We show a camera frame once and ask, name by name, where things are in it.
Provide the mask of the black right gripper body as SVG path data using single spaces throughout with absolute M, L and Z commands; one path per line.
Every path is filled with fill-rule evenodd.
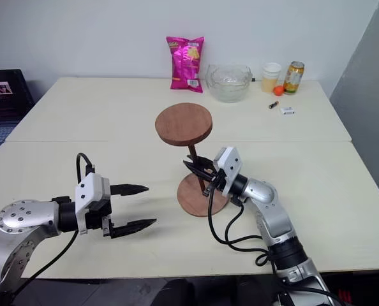
M 210 195 L 213 187 L 215 190 L 222 192 L 226 185 L 225 172 L 221 168 L 214 165 L 209 166 L 208 168 L 205 167 L 204 172 L 207 177 L 204 179 L 204 181 L 206 181 L 204 195 Z

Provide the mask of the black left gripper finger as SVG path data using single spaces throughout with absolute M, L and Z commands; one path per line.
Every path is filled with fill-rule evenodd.
M 149 188 L 136 184 L 116 184 L 110 185 L 111 195 L 129 196 L 148 191 Z
M 109 235 L 111 239 L 124 237 L 132 235 L 139 231 L 142 231 L 148 228 L 150 225 L 154 224 L 157 219 L 141 219 L 137 221 L 131 221 L 125 224 L 124 226 L 114 227 L 113 223 L 110 223 Z

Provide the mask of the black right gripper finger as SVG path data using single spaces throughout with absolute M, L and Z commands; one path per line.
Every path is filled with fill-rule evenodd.
M 199 166 L 193 162 L 190 161 L 183 161 L 184 165 L 193 173 L 195 174 L 199 179 L 205 180 L 207 182 L 212 182 L 215 178 L 215 174 L 212 171 L 209 173 L 206 171 L 203 166 Z
M 213 162 L 210 159 L 202 156 L 193 157 L 192 155 L 187 155 L 189 161 L 185 161 L 185 165 L 191 171 L 202 171 L 202 172 L 215 172 L 216 169 Z

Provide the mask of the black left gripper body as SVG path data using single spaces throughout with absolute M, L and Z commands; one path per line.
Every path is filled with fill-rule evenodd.
M 87 213 L 86 228 L 88 230 L 103 230 L 104 236 L 109 236 L 109 215 L 111 208 L 110 184 L 93 185 L 86 192 Z

